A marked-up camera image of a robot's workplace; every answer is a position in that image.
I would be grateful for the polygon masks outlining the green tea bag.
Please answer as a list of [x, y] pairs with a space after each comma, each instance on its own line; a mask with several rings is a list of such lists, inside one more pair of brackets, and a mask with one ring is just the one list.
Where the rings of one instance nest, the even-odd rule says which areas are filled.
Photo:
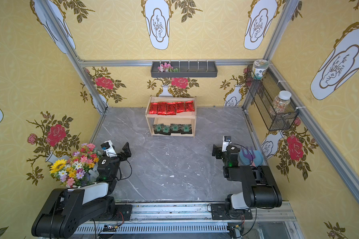
[[170, 125], [162, 125], [161, 134], [163, 134], [163, 135], [171, 135], [171, 127], [170, 127]]
[[154, 134], [161, 134], [163, 132], [163, 127], [164, 127], [164, 125], [162, 123], [154, 124], [153, 125]]
[[180, 133], [181, 134], [192, 134], [192, 126], [191, 126], [191, 124], [182, 124], [180, 126]]
[[175, 124], [175, 123], [172, 123], [170, 125], [170, 129], [171, 129], [171, 133], [179, 133], [181, 134], [181, 124]]

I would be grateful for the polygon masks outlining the red tea bag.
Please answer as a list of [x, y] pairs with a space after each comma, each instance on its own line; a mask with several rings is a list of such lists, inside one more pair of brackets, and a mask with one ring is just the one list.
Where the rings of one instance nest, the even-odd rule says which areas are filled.
[[194, 112], [195, 111], [194, 101], [186, 101], [185, 102], [185, 111], [186, 112]]
[[176, 102], [167, 102], [167, 115], [176, 115]]
[[158, 114], [158, 103], [151, 102], [148, 109], [148, 114], [157, 115]]
[[176, 113], [183, 113], [186, 111], [185, 102], [176, 102]]
[[167, 102], [158, 102], [157, 115], [167, 115]]

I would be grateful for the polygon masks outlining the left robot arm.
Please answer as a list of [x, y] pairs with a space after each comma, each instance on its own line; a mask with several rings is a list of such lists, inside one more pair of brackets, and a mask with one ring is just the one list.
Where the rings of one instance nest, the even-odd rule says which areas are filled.
[[53, 178], [66, 188], [54, 189], [32, 226], [35, 237], [71, 237], [87, 221], [116, 221], [104, 232], [114, 232], [130, 220], [132, 205], [117, 206], [111, 196], [117, 183], [123, 180], [120, 163], [131, 157], [129, 144], [116, 153], [112, 141], [101, 144], [102, 151], [93, 144], [83, 144], [70, 160], [61, 159], [50, 169]]

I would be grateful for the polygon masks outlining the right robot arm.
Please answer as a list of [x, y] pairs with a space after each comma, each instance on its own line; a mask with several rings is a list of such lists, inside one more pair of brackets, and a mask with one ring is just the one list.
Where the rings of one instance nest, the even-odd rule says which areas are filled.
[[273, 209], [282, 205], [282, 196], [269, 166], [239, 165], [240, 149], [213, 145], [212, 156], [224, 163], [223, 176], [228, 181], [240, 182], [242, 191], [225, 199], [227, 212], [250, 208]]

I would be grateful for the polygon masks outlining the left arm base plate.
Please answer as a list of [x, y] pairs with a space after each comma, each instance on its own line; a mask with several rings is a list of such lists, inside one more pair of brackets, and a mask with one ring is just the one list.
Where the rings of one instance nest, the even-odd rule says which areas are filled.
[[133, 206], [131, 204], [116, 204], [112, 211], [109, 221], [124, 222], [131, 218]]

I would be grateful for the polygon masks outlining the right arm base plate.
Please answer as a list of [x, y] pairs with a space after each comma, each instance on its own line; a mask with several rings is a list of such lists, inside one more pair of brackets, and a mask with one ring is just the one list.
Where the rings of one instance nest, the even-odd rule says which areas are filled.
[[224, 204], [209, 204], [207, 207], [213, 220], [251, 220], [250, 209], [226, 209]]

